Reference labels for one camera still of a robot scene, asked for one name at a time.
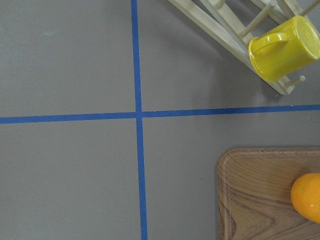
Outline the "yellow mug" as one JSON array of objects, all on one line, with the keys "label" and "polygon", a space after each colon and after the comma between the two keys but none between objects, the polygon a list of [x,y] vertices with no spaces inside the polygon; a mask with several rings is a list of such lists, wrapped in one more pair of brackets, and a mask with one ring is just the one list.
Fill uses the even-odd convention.
[{"label": "yellow mug", "polygon": [[258,75],[276,83],[320,59],[320,37],[314,25],[297,15],[248,45],[250,62]]}]

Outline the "wooden cup drying rack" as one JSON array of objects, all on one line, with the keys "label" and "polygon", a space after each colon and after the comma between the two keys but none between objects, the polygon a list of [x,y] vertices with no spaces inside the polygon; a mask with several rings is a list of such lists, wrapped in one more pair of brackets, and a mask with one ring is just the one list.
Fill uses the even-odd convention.
[{"label": "wooden cup drying rack", "polygon": [[[247,25],[241,22],[224,0],[203,0],[201,3],[204,9],[191,0],[171,1],[172,5],[258,75],[249,57],[250,41],[263,36],[295,16],[308,19],[308,12],[320,2],[315,0],[306,9],[302,9],[296,0],[254,0],[252,3],[260,11]],[[297,84],[304,81],[303,75],[294,80],[290,80],[288,75],[285,75],[278,82],[265,82],[279,94],[288,95]]]}]

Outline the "brown wooden tray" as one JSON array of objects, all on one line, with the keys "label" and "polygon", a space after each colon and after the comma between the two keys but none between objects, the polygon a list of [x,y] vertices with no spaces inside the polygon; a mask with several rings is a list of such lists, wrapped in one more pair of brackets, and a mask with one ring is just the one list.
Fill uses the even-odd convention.
[{"label": "brown wooden tray", "polygon": [[291,186],[320,170],[317,147],[234,148],[217,164],[222,240],[317,240],[320,226],[296,212]]}]

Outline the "orange fruit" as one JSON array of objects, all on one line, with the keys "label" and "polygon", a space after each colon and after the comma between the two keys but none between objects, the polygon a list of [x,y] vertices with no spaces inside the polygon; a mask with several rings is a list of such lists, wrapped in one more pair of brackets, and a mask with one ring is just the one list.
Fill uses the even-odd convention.
[{"label": "orange fruit", "polygon": [[320,174],[307,173],[297,178],[290,190],[291,204],[304,218],[320,223]]}]

